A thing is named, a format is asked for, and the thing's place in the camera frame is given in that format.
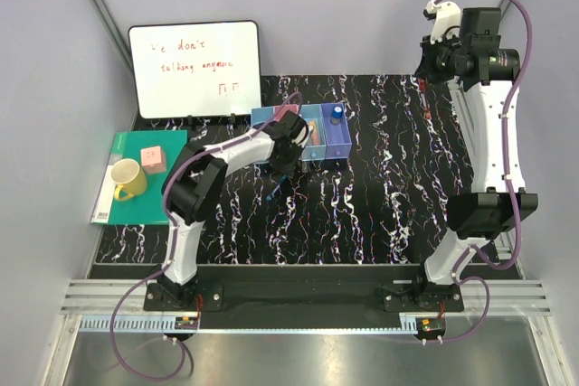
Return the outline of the teal blue bin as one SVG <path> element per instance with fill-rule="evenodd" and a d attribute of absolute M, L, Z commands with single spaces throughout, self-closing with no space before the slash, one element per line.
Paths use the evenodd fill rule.
<path fill-rule="evenodd" d="M 321 105 L 320 104 L 304 105 L 301 108 L 299 114 L 306 121 L 307 124 L 310 120 L 315 120 L 317 122 L 320 137 L 319 146 L 311 145 L 308 138 L 308 142 L 304 147 L 300 160 L 303 162 L 324 160 L 326 157 L 327 141 Z"/>

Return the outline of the orange highlighter pen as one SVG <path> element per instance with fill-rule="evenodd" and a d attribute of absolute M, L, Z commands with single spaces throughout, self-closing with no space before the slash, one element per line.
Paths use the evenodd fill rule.
<path fill-rule="evenodd" d="M 308 122 L 308 128 L 309 128 L 309 141 L 310 141 L 311 145 L 319 146 L 320 145 L 320 137 L 319 137 L 317 122 L 315 120 L 310 120 Z"/>

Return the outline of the thin blue pen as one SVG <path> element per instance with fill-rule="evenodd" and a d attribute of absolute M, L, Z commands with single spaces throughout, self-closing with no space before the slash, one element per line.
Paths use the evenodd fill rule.
<path fill-rule="evenodd" d="M 278 182 L 278 184 L 275 186 L 275 188 L 266 196 L 266 201 L 267 202 L 271 202 L 276 194 L 278 193 L 278 191 L 280 190 L 280 188 L 282 187 L 282 185 L 285 183 L 285 181 L 288 179 L 288 177 L 286 175 L 283 175 L 280 178 L 280 181 Z"/>

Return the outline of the pink bin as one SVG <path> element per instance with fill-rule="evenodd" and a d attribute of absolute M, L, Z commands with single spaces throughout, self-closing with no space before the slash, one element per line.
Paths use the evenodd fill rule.
<path fill-rule="evenodd" d="M 280 120 L 286 112 L 292 112 L 295 114 L 297 114 L 299 112 L 299 106 L 295 105 L 295 104 L 289 104 L 289 105 L 284 106 L 283 108 L 275 107 L 275 109 L 276 109 L 276 113 L 275 113 L 275 117 L 274 117 L 275 120 Z"/>

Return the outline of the light blue bin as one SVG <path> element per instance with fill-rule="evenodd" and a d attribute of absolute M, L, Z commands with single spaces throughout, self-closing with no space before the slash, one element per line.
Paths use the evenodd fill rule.
<path fill-rule="evenodd" d="M 251 114 L 251 129 L 257 130 L 262 124 L 266 123 L 273 116 L 274 108 L 255 108 L 252 110 Z M 273 152 L 273 147 L 275 142 L 271 139 L 271 136 L 264 131 L 261 131 L 257 136 L 250 140 L 251 143 L 259 143 L 259 156 L 260 160 L 256 160 L 253 163 L 255 165 L 266 164 L 269 162 L 271 154 Z"/>

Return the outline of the red pencil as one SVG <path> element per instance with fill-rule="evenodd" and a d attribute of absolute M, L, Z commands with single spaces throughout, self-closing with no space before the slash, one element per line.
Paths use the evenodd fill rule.
<path fill-rule="evenodd" d="M 430 119 L 431 118 L 431 111 L 430 111 L 430 106 L 429 103 L 426 99 L 426 85 L 424 80 L 422 79 L 418 79 L 418 88 L 419 88 L 419 96 L 420 96 L 420 101 L 421 101 L 421 107 L 423 110 L 423 115 L 425 119 Z"/>

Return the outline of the purple bin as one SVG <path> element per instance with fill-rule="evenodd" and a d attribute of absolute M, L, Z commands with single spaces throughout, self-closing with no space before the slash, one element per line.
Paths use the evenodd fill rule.
<path fill-rule="evenodd" d="M 330 123 L 330 115 L 334 106 L 341 106 L 344 116 L 341 123 L 334 126 Z M 352 147 L 352 139 L 346 120 L 346 111 L 343 103 L 323 103 L 321 104 L 323 122 L 327 141 L 326 159 L 348 159 Z"/>

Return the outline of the grey blue glue stick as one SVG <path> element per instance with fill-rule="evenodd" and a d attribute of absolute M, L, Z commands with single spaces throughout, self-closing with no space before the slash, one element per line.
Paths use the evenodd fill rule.
<path fill-rule="evenodd" d="M 337 126 L 341 123 L 341 120 L 344 116 L 344 110 L 341 106 L 334 106 L 331 111 L 330 115 L 330 123 L 334 126 Z"/>

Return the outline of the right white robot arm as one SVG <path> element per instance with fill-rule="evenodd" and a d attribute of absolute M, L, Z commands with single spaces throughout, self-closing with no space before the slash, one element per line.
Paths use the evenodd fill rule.
<path fill-rule="evenodd" d="M 424 84 L 448 84 L 460 128 L 471 134 L 474 171 L 469 192 L 447 201 L 448 230 L 408 294 L 419 309 L 434 311 L 458 296 L 466 264 L 500 234 L 518 229 L 537 209 L 538 197 L 527 191 L 518 161 L 521 61 L 517 50 L 500 46 L 500 10 L 431 0 L 423 14 L 433 26 L 422 39 L 415 74 Z"/>

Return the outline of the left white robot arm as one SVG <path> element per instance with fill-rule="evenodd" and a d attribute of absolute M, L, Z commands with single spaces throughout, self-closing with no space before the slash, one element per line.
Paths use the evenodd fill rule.
<path fill-rule="evenodd" d="M 191 142 L 182 148 L 162 187 L 169 234 L 157 283 L 171 307 L 184 310 L 195 301 L 200 237 L 221 198 L 226 177 L 261 162 L 289 174 L 308 137 L 307 121 L 287 111 L 279 121 L 272 119 L 221 144 Z"/>

